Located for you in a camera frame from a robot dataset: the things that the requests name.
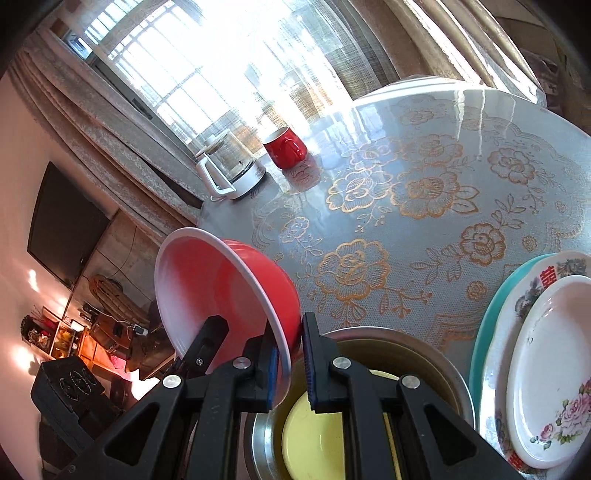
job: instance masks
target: red chinese character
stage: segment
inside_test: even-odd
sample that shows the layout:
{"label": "red chinese character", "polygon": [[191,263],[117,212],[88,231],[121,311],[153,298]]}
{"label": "red chinese character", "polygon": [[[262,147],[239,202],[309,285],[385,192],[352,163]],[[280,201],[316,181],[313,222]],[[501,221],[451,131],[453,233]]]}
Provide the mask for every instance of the red chinese character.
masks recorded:
{"label": "red chinese character", "polygon": [[544,288],[548,288],[552,283],[556,281],[556,270],[554,266],[551,265],[550,267],[546,268],[541,274],[540,278],[542,280],[542,285]]}
{"label": "red chinese character", "polygon": [[521,458],[517,456],[515,452],[513,452],[511,456],[508,458],[508,462],[513,466],[515,470],[523,471],[525,464],[523,463]]}

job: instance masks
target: speaker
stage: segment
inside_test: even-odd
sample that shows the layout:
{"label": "speaker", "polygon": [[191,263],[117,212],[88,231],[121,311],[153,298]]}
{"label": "speaker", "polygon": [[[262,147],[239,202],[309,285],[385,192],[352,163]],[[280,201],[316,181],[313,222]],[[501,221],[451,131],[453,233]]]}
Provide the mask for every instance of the speaker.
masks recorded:
{"label": "speaker", "polygon": [[84,362],[70,356],[43,362],[31,398],[47,423],[77,454],[121,414]]}

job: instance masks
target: white kettle handle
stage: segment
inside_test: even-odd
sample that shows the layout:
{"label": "white kettle handle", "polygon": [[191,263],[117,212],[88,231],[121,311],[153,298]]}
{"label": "white kettle handle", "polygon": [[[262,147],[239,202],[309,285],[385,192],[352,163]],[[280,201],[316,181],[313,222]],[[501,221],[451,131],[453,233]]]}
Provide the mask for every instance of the white kettle handle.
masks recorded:
{"label": "white kettle handle", "polygon": [[228,195],[236,191],[234,185],[230,183],[207,155],[204,155],[197,165],[195,165],[195,169],[203,180],[207,191],[214,197]]}

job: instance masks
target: metal screw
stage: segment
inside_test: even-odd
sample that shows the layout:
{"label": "metal screw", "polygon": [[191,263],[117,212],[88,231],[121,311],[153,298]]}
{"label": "metal screw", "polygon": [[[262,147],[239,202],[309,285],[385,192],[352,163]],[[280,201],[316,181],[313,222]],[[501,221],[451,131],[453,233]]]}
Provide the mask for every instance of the metal screw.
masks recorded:
{"label": "metal screw", "polygon": [[345,356],[338,356],[333,360],[333,365],[341,370],[347,370],[351,366],[351,360]]}
{"label": "metal screw", "polygon": [[249,366],[251,366],[251,361],[246,358],[245,356],[239,356],[238,358],[236,358],[233,362],[232,365],[234,365],[234,368],[239,368],[240,370],[244,370],[245,368],[248,368]]}
{"label": "metal screw", "polygon": [[169,375],[162,380],[162,385],[166,388],[177,388],[180,384],[181,378],[178,375]]}
{"label": "metal screw", "polygon": [[406,388],[411,388],[414,390],[415,388],[418,388],[418,386],[421,384],[421,381],[414,375],[407,375],[402,379],[402,384]]}

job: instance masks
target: mug handle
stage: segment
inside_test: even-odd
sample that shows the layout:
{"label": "mug handle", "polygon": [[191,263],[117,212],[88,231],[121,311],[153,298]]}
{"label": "mug handle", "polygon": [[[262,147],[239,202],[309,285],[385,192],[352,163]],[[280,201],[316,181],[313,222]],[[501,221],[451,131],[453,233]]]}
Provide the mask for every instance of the mug handle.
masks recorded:
{"label": "mug handle", "polygon": [[304,159],[304,151],[298,146],[298,144],[295,141],[293,141],[291,138],[286,138],[281,144],[281,148],[285,149],[287,145],[290,146],[290,148],[294,151],[294,153],[298,156],[300,160]]}

